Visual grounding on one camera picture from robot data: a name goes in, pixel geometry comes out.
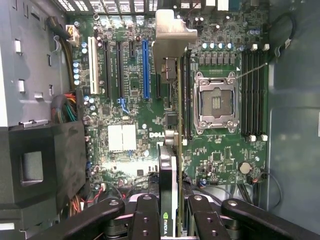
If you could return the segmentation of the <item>white power connector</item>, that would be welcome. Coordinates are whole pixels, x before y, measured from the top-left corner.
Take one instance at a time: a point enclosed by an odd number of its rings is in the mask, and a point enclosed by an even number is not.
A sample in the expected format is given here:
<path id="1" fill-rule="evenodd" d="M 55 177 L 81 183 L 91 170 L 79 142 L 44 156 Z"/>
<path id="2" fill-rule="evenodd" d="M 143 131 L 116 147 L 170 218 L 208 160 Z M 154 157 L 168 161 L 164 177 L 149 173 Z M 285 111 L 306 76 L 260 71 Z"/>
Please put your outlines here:
<path id="1" fill-rule="evenodd" d="M 69 42 L 74 47 L 79 47 L 80 45 L 80 34 L 78 29 L 75 25 L 67 24 L 65 26 L 65 30 L 70 35 L 70 38 L 67 39 L 67 42 Z"/>

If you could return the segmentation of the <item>long black expansion slot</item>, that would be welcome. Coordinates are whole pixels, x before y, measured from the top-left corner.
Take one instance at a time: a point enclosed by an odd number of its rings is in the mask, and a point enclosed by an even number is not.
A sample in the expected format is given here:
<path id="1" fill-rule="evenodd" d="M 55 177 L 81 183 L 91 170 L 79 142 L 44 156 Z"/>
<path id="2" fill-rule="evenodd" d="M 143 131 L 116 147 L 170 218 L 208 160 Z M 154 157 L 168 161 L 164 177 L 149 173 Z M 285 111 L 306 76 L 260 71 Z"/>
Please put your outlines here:
<path id="1" fill-rule="evenodd" d="M 104 78 L 104 89 L 105 89 L 105 97 L 106 99 L 111 99 L 112 94 L 112 68 L 111 68 L 111 53 L 110 46 L 107 41 L 102 42 L 103 46 L 103 57 L 104 57 L 104 70 L 105 70 L 105 78 Z"/>
<path id="2" fill-rule="evenodd" d="M 124 60 L 123 60 L 123 43 L 116 42 L 116 74 L 117 74 L 117 90 L 118 97 L 123 99 L 125 96 L 124 91 Z"/>

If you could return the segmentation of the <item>silver chipset heatsink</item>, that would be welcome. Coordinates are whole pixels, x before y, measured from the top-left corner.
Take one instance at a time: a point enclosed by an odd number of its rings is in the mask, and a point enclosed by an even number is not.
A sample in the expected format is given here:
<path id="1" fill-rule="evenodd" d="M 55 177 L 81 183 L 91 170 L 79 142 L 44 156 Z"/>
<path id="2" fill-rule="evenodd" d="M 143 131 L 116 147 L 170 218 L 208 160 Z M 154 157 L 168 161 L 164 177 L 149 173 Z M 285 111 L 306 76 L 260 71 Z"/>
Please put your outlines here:
<path id="1" fill-rule="evenodd" d="M 109 125 L 107 137 L 110 152 L 135 151 L 137 149 L 136 126 L 134 124 Z"/>

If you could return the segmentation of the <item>grey metal PC case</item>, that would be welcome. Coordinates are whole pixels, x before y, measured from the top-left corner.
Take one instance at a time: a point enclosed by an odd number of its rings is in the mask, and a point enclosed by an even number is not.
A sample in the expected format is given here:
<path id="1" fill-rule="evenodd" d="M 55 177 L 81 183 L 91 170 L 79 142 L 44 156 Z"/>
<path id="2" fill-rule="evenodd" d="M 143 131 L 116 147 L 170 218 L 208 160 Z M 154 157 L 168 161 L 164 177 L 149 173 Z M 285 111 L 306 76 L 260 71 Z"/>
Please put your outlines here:
<path id="1" fill-rule="evenodd" d="M 320 240 L 320 40 L 307 34 L 314 20 L 320 30 L 320 0 L 0 0 L 0 128 L 41 127 L 82 122 L 74 79 L 73 47 L 66 25 L 77 16 L 154 16 L 158 10 L 185 13 L 264 10 L 262 31 L 269 46 L 266 69 L 266 133 L 262 180 L 254 184 L 199 188 L 182 175 L 181 235 L 188 234 L 188 198 L 203 195 L 213 206 L 238 199 L 309 231 Z M 157 198 L 159 173 L 146 188 L 122 192 L 114 186 L 94 192 L 90 180 L 52 219 L 16 229 L 0 223 L 0 240 L 27 240 L 109 198 L 125 203 L 125 219 L 109 221 L 93 240 L 129 240 L 138 197 Z"/>

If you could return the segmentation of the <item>thin CPU socket locking lever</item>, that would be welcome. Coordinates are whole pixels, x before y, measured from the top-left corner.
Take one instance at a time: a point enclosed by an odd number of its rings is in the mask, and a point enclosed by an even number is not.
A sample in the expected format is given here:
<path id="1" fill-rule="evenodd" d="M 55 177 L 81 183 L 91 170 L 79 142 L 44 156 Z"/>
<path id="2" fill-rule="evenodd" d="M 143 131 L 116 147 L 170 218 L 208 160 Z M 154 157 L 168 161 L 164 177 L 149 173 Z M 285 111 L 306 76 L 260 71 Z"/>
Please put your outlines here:
<path id="1" fill-rule="evenodd" d="M 242 77 L 244 77 L 244 76 L 246 76 L 246 75 L 248 75 L 248 74 L 250 74 L 250 73 L 253 73 L 254 71 L 257 71 L 257 70 L 259 70 L 259 69 L 262 69 L 262 68 L 264 68 L 264 67 L 266 67 L 266 66 L 268 66 L 268 65 L 269 65 L 268 62 L 265 62 L 265 63 L 263 63 L 262 65 L 260 65 L 260 66 L 258 66 L 258 67 L 255 67 L 255 68 L 253 68 L 253 69 L 251 69 L 251 70 L 249 70 L 249 71 L 247 71 L 247 72 L 245 72 L 245 73 L 237 76 L 236 79 L 240 79 L 240 78 L 242 78 Z"/>

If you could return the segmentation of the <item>black RAM slot white clips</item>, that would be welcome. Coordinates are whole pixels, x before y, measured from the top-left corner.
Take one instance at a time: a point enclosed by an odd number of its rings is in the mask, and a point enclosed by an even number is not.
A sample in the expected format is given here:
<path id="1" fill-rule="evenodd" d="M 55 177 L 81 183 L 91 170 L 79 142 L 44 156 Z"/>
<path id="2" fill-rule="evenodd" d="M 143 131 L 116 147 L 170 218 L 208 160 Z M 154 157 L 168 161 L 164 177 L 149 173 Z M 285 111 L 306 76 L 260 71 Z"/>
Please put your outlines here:
<path id="1" fill-rule="evenodd" d="M 253 134 L 256 136 L 258 132 L 258 113 L 259 113 L 259 69 L 256 69 L 252 73 L 252 83 L 253 83 Z"/>
<path id="2" fill-rule="evenodd" d="M 248 127 L 247 127 L 247 111 L 248 111 L 248 80 L 247 80 L 247 75 L 245 75 L 248 71 L 248 57 L 247 57 L 247 51 L 245 50 L 242 53 L 242 78 L 241 78 L 241 83 L 242 83 L 242 93 L 241 93 L 241 107 L 242 107 L 242 127 L 241 127 L 241 132 L 242 135 L 245 137 L 247 135 Z"/>
<path id="3" fill-rule="evenodd" d="M 191 115 L 191 50 L 187 49 L 182 57 L 182 111 L 183 111 L 183 131 L 187 141 L 192 140 L 192 115 Z"/>
<path id="4" fill-rule="evenodd" d="M 258 136 L 262 142 L 266 142 L 268 140 L 268 136 L 264 130 L 264 88 L 265 88 L 265 74 L 264 74 L 264 67 L 266 67 L 266 60 L 265 60 L 265 51 L 260 50 L 259 52 L 259 63 L 261 64 L 261 68 L 258 70 L 258 80 L 259 80 L 259 115 L 258 115 Z"/>
<path id="5" fill-rule="evenodd" d="M 249 69 L 252 70 L 256 67 L 255 64 L 255 55 L 256 50 L 250 51 L 248 55 L 248 66 Z M 253 104 L 253 72 L 248 74 L 248 132 L 249 135 L 253 135 L 253 111 L 254 111 L 254 104 Z"/>

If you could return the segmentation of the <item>black plastic fan shroud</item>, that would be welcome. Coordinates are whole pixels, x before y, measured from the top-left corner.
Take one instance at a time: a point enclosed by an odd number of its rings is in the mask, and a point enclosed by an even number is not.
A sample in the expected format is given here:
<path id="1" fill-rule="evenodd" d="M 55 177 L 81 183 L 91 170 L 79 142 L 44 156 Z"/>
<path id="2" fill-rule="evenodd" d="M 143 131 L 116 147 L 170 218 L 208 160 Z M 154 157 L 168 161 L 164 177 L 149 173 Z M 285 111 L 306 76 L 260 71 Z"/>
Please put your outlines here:
<path id="1" fill-rule="evenodd" d="M 0 127 L 0 223 L 28 229 L 58 215 L 86 182 L 81 121 Z"/>

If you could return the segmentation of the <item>silver coin cell battery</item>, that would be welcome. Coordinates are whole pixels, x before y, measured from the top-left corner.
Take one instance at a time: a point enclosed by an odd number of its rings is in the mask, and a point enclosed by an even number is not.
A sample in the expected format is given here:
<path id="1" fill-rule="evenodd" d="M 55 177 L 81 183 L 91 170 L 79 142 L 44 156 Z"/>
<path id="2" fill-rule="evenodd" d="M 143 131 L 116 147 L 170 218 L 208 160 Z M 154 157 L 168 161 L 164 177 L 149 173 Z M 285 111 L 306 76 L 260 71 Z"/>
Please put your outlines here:
<path id="1" fill-rule="evenodd" d="M 238 170 L 241 174 L 243 175 L 247 175 L 251 172 L 252 170 L 252 166 L 250 163 L 246 162 L 246 161 L 243 161 L 243 162 L 240 162 L 239 165 L 238 165 Z"/>

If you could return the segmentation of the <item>green Dell motherboard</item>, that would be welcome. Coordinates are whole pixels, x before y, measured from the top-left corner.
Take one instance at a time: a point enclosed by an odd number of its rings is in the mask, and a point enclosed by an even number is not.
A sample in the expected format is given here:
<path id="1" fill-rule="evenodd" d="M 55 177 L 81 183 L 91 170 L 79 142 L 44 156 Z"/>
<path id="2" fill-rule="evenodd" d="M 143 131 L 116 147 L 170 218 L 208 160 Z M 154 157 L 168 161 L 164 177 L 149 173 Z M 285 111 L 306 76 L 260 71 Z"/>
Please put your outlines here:
<path id="1" fill-rule="evenodd" d="M 265 168 L 267 141 L 248 132 L 248 75 L 247 79 L 247 135 L 242 135 L 242 78 L 238 82 L 239 126 L 235 133 L 227 129 L 208 129 L 197 134 L 194 126 L 193 90 L 195 74 L 205 77 L 226 77 L 235 72 L 243 74 L 242 53 L 256 51 L 255 67 L 262 65 L 260 50 L 267 60 L 269 45 L 263 26 L 267 22 L 265 10 L 235 10 L 230 12 L 178 13 L 187 28 L 197 31 L 191 50 L 191 132 L 192 140 L 184 137 L 182 175 L 193 185 L 208 186 L 255 184 L 262 180 Z M 73 47 L 73 76 L 76 102 L 82 111 L 79 118 L 85 127 L 86 177 L 95 193 L 113 186 L 122 192 L 145 189 L 149 175 L 159 169 L 158 147 L 165 140 L 165 112 L 170 104 L 168 83 L 161 80 L 161 99 L 156 98 L 156 71 L 152 43 L 156 38 L 154 16 L 76 16 L 71 20 L 79 32 L 79 47 Z M 88 37 L 95 37 L 98 61 L 99 94 L 91 94 Z M 148 40 L 150 98 L 143 97 L 142 40 Z M 108 42 L 111 58 L 111 99 L 105 97 L 103 41 Z M 129 56 L 129 41 L 135 43 L 135 58 Z M 124 98 L 118 97 L 116 42 L 122 42 L 124 67 Z M 264 70 L 264 131 L 266 132 L 267 71 Z M 108 126 L 135 125 L 136 150 L 111 152 L 108 148 Z M 248 162 L 249 174 L 240 173 L 238 166 Z"/>

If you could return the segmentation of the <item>blue expansion slot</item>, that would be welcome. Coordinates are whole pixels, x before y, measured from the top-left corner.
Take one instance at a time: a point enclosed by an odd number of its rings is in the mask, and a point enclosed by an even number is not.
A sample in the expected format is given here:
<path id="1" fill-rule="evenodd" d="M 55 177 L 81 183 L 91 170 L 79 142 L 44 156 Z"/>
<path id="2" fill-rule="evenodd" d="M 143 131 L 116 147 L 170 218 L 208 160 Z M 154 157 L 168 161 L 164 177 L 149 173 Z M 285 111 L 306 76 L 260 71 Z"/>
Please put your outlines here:
<path id="1" fill-rule="evenodd" d="M 150 99 L 149 42 L 142 40 L 143 98 Z"/>

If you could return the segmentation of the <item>white expansion slot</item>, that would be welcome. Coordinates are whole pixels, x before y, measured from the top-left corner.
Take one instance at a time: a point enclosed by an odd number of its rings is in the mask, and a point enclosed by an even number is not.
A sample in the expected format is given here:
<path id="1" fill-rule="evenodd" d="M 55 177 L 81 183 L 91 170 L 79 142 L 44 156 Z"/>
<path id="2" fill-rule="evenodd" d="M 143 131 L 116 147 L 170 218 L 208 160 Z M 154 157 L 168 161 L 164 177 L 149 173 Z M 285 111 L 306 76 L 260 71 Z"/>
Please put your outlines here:
<path id="1" fill-rule="evenodd" d="M 92 95 L 99 94 L 99 73 L 98 73 L 98 54 L 97 43 L 94 36 L 89 36 L 88 41 L 88 60 L 89 60 L 89 82 L 90 93 Z"/>

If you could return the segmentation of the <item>metal CPU socket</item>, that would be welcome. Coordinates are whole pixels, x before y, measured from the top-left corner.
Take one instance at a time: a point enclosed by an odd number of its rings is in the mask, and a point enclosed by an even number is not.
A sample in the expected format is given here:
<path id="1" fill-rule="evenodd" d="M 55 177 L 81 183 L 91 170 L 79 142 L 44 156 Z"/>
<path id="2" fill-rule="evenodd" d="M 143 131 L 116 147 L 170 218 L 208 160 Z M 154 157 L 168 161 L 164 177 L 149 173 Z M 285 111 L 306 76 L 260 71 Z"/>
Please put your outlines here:
<path id="1" fill-rule="evenodd" d="M 211 129 L 234 134 L 239 120 L 239 84 L 236 73 L 205 77 L 198 71 L 193 84 L 193 124 L 198 135 Z"/>

